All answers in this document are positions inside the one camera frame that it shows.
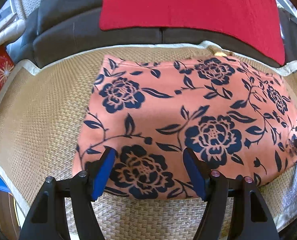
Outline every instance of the screw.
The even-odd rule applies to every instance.
[[[81,177],[81,178],[84,178],[86,175],[87,175],[87,171],[80,171],[78,173],[78,175]]]
[[[46,177],[46,179],[45,179],[45,181],[47,182],[47,183],[51,183],[52,181],[53,181],[53,177],[52,176],[47,176]]]
[[[218,171],[214,170],[214,171],[211,171],[211,175],[213,177],[218,177],[220,175],[220,173]]]
[[[251,183],[253,180],[251,177],[245,177],[244,180],[247,182],[247,183]]]

